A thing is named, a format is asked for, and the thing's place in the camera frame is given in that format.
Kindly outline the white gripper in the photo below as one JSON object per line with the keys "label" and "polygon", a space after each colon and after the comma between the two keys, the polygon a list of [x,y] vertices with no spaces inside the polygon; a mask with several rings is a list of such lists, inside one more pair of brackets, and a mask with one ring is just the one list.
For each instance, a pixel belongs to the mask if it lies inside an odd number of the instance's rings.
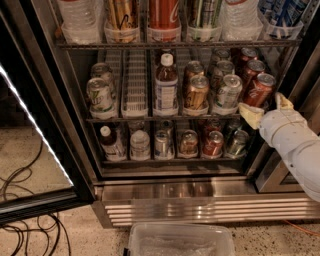
{"label": "white gripper", "polygon": [[311,141],[312,131],[303,116],[292,110],[293,103],[280,92],[275,94],[275,101],[278,110],[269,111],[265,115],[262,108],[245,103],[239,104],[239,113],[252,129],[259,128],[261,137],[276,149],[295,149]]}

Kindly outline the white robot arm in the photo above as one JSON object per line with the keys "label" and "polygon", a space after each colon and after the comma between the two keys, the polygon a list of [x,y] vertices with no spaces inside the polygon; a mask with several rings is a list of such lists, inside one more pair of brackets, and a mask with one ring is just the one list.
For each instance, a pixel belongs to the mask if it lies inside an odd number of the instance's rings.
{"label": "white robot arm", "polygon": [[275,110],[265,112],[262,108],[240,103],[239,113],[270,147],[276,149],[304,192],[320,202],[320,137],[282,93],[276,93],[275,99]]}

